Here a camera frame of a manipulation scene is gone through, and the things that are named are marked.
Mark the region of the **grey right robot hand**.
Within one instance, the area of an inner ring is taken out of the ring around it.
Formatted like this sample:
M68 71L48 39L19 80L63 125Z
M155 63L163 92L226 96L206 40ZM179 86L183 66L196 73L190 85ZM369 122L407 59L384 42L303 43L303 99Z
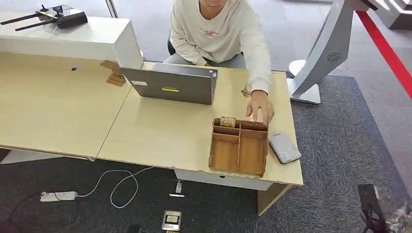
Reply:
M387 233L388 226L380 206L375 186L371 183L359 184L358 194L361 204L360 217L365 223L363 233Z

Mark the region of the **person's left hand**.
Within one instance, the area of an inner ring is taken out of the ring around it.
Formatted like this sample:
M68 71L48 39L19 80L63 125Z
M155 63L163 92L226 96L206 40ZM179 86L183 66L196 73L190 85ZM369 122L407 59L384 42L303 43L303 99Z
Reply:
M262 90L254 90L251 92L251 99L246 107L246 116L252 116L253 121L258 120L258 112L262 112L262 122L268 126L274 117L274 107L272 102L268 100L268 95Z

